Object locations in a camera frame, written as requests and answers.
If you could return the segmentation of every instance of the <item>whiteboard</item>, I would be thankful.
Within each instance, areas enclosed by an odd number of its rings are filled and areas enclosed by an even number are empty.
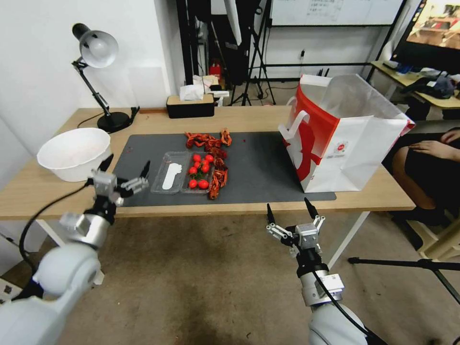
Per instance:
[[[273,0],[272,25],[391,25],[402,0]]]

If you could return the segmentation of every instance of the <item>tripod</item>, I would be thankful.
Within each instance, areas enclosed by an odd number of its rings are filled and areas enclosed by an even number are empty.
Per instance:
[[[457,290],[449,283],[444,275],[439,270],[460,271],[459,263],[445,263],[433,262],[428,259],[420,259],[418,261],[397,261],[397,260],[368,260],[360,259],[358,257],[348,258],[351,264],[370,264],[370,265],[384,265],[384,266],[398,266],[398,267],[418,267],[428,269],[435,274],[439,281],[444,285],[452,297],[460,304],[460,295]]]
[[[260,38],[262,36],[262,29],[266,25],[267,18],[268,18],[268,15],[270,13],[271,7],[272,7],[272,0],[267,0],[267,2],[265,4],[265,8],[264,8],[264,13],[262,15],[262,21],[260,23],[259,34],[255,31],[254,23],[251,23],[249,25],[249,31],[251,32],[251,35],[252,35],[252,37],[254,39],[253,58],[252,58],[252,61],[251,61],[251,66],[249,67],[248,76],[246,78],[246,86],[244,88],[244,92],[241,95],[239,95],[236,99],[234,99],[235,90],[236,90],[236,85],[234,85],[233,86],[233,92],[231,94],[230,105],[232,105],[232,104],[236,103],[237,101],[239,101],[240,98],[243,98],[243,101],[242,101],[241,105],[243,105],[243,106],[246,105],[246,101],[248,101],[249,105],[251,105],[251,101],[249,100],[249,96],[248,96],[248,89],[249,89],[249,83],[251,82],[251,74],[252,74],[253,69],[254,69],[255,57],[257,55],[259,56],[259,59],[260,59],[260,67],[259,68],[264,70],[265,80],[267,81],[268,89],[270,90],[270,95],[272,97],[273,105],[276,104],[275,97],[273,96],[273,92],[272,92],[272,87],[270,86],[270,82],[268,81],[267,68],[266,68],[265,63],[264,63],[264,57],[262,56],[262,52],[259,49],[259,42],[260,42]],[[264,92],[263,92],[262,87],[260,85],[260,78],[259,79],[256,78],[256,83],[257,83],[257,87],[259,88],[259,95],[263,95]]]

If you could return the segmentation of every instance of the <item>wooden table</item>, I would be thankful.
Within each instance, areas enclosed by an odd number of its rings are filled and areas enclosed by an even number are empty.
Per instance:
[[[59,132],[77,127],[77,124],[99,113],[99,109],[79,109],[65,123]],[[289,114],[287,106],[253,106],[253,107],[222,107],[216,108],[214,117],[170,119],[165,111],[151,114],[138,114],[130,127],[111,134],[111,147],[115,155],[110,171],[115,167],[120,154],[130,135],[133,134],[165,134],[188,132],[219,132],[227,127],[230,132],[266,132],[276,131],[279,123],[284,123]],[[84,124],[95,127],[97,118]],[[83,183],[69,183],[58,179],[53,173],[41,168],[32,159],[24,169],[0,192],[0,220],[29,219],[35,212],[50,201],[69,193]],[[392,176],[380,167],[366,187],[360,192],[339,192],[334,201],[315,201],[320,214],[324,212],[353,211],[361,212],[352,229],[344,229],[338,233],[338,242],[331,254],[325,255],[325,262],[330,267],[338,258],[347,243],[359,229],[370,211],[409,210],[414,204],[399,187]],[[46,222],[47,219],[58,219],[65,212],[81,213],[92,205],[94,191],[87,188],[82,192],[57,203],[46,210],[40,226],[59,244],[65,239],[54,231]],[[303,202],[271,203],[272,210],[305,212]],[[197,215],[228,215],[228,214],[262,214],[266,213],[265,203],[253,204],[219,204],[219,199],[212,205],[154,206],[154,207],[119,207],[117,217],[168,217]]]
[[[391,98],[397,86],[409,86],[422,77],[422,75],[419,73],[397,73],[395,70],[384,66],[382,61],[373,61],[371,62],[371,65],[373,69],[377,69],[379,72],[394,82],[385,94],[387,99]],[[412,94],[420,101],[428,102],[432,106],[438,107],[439,109],[460,109],[460,100],[454,96],[451,96],[448,99],[439,99],[420,92],[413,92]]]

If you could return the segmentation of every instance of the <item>person's hand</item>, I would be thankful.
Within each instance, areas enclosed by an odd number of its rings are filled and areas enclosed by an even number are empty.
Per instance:
[[[458,138],[460,138],[460,129],[454,129],[444,133],[444,135],[441,137],[441,142],[444,144],[449,144]]]
[[[456,148],[433,140],[424,140],[419,143],[410,145],[409,148],[413,149],[415,152],[425,153],[431,156],[449,160],[453,160],[457,153]]]

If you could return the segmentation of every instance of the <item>white bowl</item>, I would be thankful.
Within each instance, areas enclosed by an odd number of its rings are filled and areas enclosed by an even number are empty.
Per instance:
[[[110,135],[98,128],[77,128],[48,140],[39,150],[37,161],[68,182],[85,181],[91,169],[112,154]]]

